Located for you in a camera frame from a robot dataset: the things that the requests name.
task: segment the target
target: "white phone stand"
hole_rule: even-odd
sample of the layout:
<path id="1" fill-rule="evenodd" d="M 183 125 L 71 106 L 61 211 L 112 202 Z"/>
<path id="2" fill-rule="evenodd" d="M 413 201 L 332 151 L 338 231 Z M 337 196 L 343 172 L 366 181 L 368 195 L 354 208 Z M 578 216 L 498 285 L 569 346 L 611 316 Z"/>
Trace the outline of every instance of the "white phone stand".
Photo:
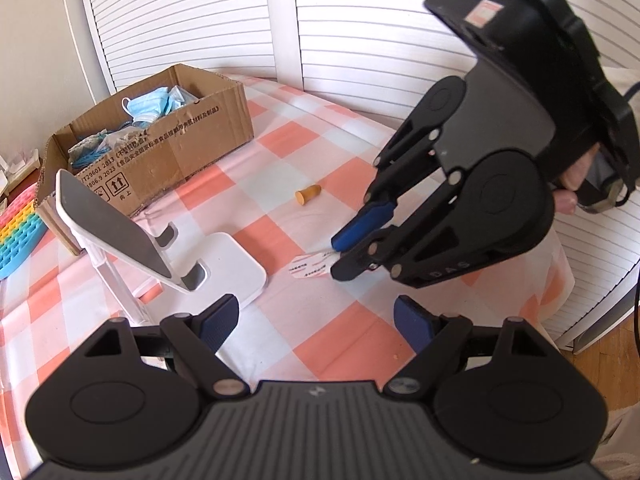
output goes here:
<path id="1" fill-rule="evenodd" d="M 170 261 L 166 250 L 178 237 L 172 223 L 153 237 L 65 170 L 56 175 L 56 209 L 132 324 L 157 324 L 178 312 L 199 314 L 224 294 L 238 298 L 242 309 L 266 284 L 262 266 L 226 233 L 192 240 Z M 167 286 L 142 305 L 105 252 Z"/>

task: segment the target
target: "blue face mask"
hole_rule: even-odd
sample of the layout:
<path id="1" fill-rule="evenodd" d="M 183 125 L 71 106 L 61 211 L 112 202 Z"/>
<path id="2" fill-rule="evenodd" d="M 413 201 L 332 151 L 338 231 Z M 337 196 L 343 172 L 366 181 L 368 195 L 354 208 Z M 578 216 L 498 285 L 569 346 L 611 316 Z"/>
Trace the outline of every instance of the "blue face mask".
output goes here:
<path id="1" fill-rule="evenodd" d="M 125 97 L 122 100 L 122 108 L 133 117 L 133 126 L 146 128 L 154 121 L 157 121 L 164 115 L 167 107 L 171 107 L 169 103 L 168 87 L 158 88 L 141 95 L 135 99 Z"/>

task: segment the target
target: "table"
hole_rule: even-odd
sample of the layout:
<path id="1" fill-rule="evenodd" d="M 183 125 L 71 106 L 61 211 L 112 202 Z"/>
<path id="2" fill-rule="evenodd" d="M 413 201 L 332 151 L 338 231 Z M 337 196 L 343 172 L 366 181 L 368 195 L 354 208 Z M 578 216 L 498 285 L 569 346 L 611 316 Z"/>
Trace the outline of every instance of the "table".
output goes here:
<path id="1" fill-rule="evenodd" d="M 383 269 L 349 283 L 329 276 L 295 279 L 287 264 L 329 248 L 330 237 L 362 204 L 372 161 L 391 129 L 278 83 L 245 84 L 256 139 L 149 206 L 136 221 L 159 234 L 173 221 L 180 236 L 224 231 L 267 270 L 268 286 L 242 312 L 223 347 L 252 386 L 260 379 L 370 380 L 384 383 L 413 353 L 393 327 L 399 294 L 428 310 L 459 312 L 499 326 L 519 314 L 543 330 L 574 284 L 555 232 L 534 250 L 421 290 L 392 282 Z M 294 192 L 320 183 L 300 206 Z M 399 201 L 406 218 L 438 186 L 428 178 Z M 115 261 L 134 290 L 146 280 Z M 38 385 L 107 318 L 118 316 L 87 256 L 69 254 L 47 232 L 29 259 L 0 283 L 0 435 L 15 478 L 40 457 L 24 425 Z"/>

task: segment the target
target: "beige wall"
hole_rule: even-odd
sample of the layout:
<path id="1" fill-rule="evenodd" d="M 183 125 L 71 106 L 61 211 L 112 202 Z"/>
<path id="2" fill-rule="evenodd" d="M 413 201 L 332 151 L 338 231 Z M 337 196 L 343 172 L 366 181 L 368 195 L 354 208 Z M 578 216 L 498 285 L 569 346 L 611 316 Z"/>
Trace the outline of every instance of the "beige wall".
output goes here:
<path id="1" fill-rule="evenodd" d="M 68 4 L 78 10 L 81 2 Z M 50 134 L 94 105 L 64 0 L 0 0 L 0 85 L 5 158 L 42 149 Z"/>

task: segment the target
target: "wooden floor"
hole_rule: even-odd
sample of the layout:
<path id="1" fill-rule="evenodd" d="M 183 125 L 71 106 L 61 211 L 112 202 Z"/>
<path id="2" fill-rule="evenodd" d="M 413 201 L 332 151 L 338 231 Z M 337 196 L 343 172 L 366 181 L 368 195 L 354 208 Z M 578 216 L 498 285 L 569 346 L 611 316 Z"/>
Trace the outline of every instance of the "wooden floor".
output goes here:
<path id="1" fill-rule="evenodd" d="M 640 358 L 632 316 L 581 354 L 562 354 L 596 386 L 610 410 L 640 400 Z"/>

